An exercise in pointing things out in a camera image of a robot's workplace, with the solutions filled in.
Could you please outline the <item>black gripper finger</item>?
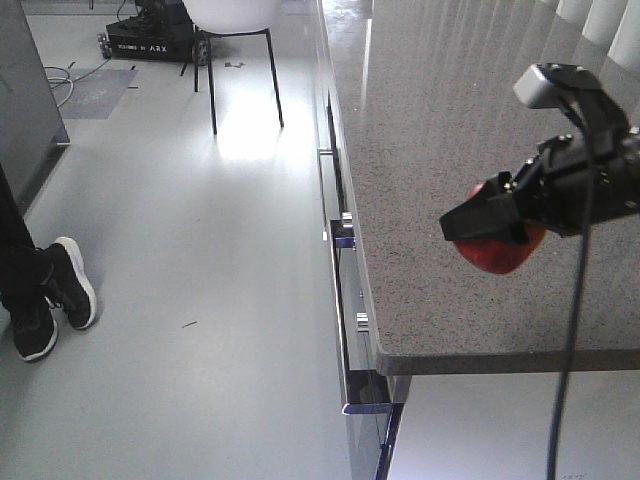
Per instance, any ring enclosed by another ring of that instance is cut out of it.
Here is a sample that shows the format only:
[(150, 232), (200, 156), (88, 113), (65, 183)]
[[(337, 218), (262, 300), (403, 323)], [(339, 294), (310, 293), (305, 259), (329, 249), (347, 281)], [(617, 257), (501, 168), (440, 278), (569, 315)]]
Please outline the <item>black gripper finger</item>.
[(447, 241), (492, 240), (525, 245), (530, 241), (525, 222), (513, 194), (505, 188), (509, 172), (486, 180), (464, 203), (439, 219)]

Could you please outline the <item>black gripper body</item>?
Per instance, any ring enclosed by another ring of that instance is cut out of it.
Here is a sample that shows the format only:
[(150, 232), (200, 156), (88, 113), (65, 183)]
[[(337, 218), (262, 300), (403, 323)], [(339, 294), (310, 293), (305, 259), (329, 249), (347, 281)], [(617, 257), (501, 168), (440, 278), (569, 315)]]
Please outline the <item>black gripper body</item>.
[(581, 233), (588, 200), (591, 225), (637, 214), (639, 129), (632, 128), (611, 151), (598, 155), (582, 138), (554, 137), (512, 177), (510, 193), (524, 221), (561, 236)]

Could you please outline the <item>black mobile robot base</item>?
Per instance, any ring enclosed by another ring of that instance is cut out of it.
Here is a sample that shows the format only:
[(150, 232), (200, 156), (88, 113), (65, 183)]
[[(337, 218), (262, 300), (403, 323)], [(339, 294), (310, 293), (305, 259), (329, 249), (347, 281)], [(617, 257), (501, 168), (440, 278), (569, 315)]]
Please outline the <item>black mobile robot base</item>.
[(209, 55), (205, 41), (196, 38), (196, 27), (182, 1), (134, 1), (135, 15), (120, 18), (97, 35), (105, 59), (112, 57), (193, 62), (204, 65)]

